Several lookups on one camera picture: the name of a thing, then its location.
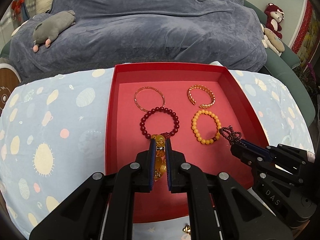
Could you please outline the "red shallow tray box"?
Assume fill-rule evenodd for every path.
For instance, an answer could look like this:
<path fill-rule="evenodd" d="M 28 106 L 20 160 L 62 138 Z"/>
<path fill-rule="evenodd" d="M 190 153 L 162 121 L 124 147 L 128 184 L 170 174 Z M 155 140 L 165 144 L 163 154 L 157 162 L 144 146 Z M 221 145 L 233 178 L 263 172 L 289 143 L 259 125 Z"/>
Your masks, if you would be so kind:
<path fill-rule="evenodd" d="M 105 171 L 117 172 L 133 162 L 139 152 L 149 148 L 140 122 L 144 112 L 137 108 L 133 96 L 144 86 L 158 88 L 165 96 L 165 107 L 175 112 L 180 124 L 171 139 L 173 150 L 182 152 L 187 162 L 203 172 L 227 172 L 244 188 L 253 185 L 251 169 L 234 157 L 229 142 L 221 138 L 210 145 L 200 143 L 191 128 L 199 105 L 209 103 L 209 95 L 192 85 L 208 87 L 215 95 L 210 110 L 221 125 L 232 126 L 242 137 L 260 147 L 268 141 L 258 117 L 231 72 L 220 66 L 195 63 L 128 63 L 115 67 L 106 128 Z"/>

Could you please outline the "grey plush mouse toy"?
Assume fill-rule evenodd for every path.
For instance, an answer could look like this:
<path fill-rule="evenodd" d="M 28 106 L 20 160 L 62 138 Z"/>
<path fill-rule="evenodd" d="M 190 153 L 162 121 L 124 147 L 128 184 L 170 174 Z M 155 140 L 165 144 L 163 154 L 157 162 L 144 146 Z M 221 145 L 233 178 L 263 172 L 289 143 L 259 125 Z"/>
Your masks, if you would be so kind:
<path fill-rule="evenodd" d="M 38 52 L 42 44 L 49 48 L 59 34 L 72 25 L 75 25 L 73 10 L 58 12 L 39 23 L 33 31 L 33 52 Z"/>

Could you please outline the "beige plush toy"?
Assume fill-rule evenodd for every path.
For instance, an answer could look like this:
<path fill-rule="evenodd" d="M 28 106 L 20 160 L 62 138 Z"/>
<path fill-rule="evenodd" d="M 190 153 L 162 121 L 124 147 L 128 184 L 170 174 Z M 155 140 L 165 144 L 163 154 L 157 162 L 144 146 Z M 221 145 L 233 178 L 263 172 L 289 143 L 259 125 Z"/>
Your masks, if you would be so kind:
<path fill-rule="evenodd" d="M 278 56 L 281 56 L 281 54 L 285 51 L 282 41 L 272 30 L 265 27 L 262 23 L 260 25 L 264 36 L 262 43 L 265 49 L 269 48 Z"/>

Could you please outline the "round wooden white table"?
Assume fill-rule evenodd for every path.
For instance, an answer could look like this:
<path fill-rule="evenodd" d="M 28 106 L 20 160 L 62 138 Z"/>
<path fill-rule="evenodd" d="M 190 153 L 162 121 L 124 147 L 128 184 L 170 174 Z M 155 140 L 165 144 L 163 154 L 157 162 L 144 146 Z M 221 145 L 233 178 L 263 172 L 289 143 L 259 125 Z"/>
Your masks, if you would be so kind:
<path fill-rule="evenodd" d="M 0 112 L 3 111 L 12 91 L 21 82 L 18 72 L 8 63 L 1 63 L 0 66 Z"/>

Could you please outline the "blue-grey sofa cover blanket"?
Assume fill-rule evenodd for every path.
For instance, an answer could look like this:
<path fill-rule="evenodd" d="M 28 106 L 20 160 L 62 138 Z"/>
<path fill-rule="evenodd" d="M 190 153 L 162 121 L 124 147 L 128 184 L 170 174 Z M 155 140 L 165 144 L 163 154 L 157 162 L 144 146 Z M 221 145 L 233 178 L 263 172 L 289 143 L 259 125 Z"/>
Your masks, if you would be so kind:
<path fill-rule="evenodd" d="M 33 52 L 35 27 L 61 12 L 75 24 L 49 48 Z M 219 61 L 257 72 L 266 63 L 260 21 L 244 0 L 53 0 L 50 12 L 31 18 L 10 42 L 10 63 L 20 76 L 76 66 L 127 62 Z"/>

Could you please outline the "thin gold bangle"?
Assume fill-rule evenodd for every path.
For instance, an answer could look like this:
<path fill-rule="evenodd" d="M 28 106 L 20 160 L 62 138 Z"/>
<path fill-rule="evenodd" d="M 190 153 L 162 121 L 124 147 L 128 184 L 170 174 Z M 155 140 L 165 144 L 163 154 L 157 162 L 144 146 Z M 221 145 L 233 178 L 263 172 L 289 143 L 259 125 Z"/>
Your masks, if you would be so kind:
<path fill-rule="evenodd" d="M 133 100 L 137 108 L 143 112 L 148 112 L 156 107 L 164 107 L 166 103 L 164 94 L 158 88 L 151 86 L 137 89 Z"/>

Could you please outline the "teal sofa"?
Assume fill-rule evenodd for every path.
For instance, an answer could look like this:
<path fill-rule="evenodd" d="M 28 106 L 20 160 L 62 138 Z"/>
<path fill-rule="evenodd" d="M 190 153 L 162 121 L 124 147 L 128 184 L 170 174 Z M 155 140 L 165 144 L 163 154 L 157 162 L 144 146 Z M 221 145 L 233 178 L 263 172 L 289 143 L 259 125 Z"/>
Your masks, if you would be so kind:
<path fill-rule="evenodd" d="M 285 48 L 281 56 L 275 55 L 270 49 L 267 49 L 266 52 L 267 61 L 259 70 L 259 73 L 275 77 L 289 89 L 309 127 L 316 119 L 317 104 L 312 102 L 306 88 L 295 74 L 294 69 L 291 68 L 294 64 L 299 64 L 298 56 L 288 47 Z M 115 65 L 115 63 L 106 61 L 101 63 L 82 62 L 80 64 L 73 64 L 71 67 L 50 67 L 48 70 L 31 67 L 31 75 L 28 77 L 24 77 L 20 72 L 17 72 L 17 75 L 19 78 L 21 77 L 23 81 L 31 82 L 44 77 L 52 77 L 54 74 L 69 74 L 82 70 L 98 69 L 100 67 L 113 67 Z"/>

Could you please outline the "blue curtain with red bow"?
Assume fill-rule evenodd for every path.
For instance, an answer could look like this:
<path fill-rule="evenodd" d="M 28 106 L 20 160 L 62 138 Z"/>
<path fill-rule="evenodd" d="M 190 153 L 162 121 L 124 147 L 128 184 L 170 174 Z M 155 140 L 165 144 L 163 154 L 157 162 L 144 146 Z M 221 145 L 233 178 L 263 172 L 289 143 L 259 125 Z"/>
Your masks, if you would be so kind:
<path fill-rule="evenodd" d="M 35 0 L 13 0 L 12 20 L 22 24 L 35 15 Z"/>

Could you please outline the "red monkey plush toy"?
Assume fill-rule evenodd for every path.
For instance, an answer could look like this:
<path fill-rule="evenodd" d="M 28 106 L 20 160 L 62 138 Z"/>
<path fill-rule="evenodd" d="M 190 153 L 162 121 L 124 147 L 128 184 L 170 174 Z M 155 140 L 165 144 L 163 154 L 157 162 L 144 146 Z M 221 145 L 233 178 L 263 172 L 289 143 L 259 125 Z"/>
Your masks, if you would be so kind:
<path fill-rule="evenodd" d="M 268 3 L 264 13 L 267 15 L 266 27 L 273 31 L 279 39 L 282 39 L 283 36 L 280 33 L 282 27 L 280 23 L 285 17 L 283 10 L 273 3 Z"/>

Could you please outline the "dark garnet bead strand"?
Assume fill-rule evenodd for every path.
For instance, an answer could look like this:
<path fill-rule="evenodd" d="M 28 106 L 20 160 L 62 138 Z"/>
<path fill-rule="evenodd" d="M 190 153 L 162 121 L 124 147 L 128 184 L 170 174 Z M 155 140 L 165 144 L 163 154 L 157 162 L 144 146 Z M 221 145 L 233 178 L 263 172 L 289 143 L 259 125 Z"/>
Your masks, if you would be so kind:
<path fill-rule="evenodd" d="M 228 127 L 221 127 L 219 133 L 230 145 L 237 144 L 241 141 L 242 133 L 235 131 L 231 125 Z"/>

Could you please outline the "light blue patterned tablecloth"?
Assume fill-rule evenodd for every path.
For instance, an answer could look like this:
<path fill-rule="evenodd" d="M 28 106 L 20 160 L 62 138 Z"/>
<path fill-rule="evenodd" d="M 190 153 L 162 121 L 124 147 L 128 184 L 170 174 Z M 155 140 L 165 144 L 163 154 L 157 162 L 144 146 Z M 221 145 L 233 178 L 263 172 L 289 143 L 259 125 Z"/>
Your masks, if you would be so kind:
<path fill-rule="evenodd" d="M 289 89 L 269 75 L 229 70 L 270 145 L 313 150 Z M 113 69 L 21 85 L 1 114 L 1 193 L 24 237 L 94 172 L 104 172 Z"/>

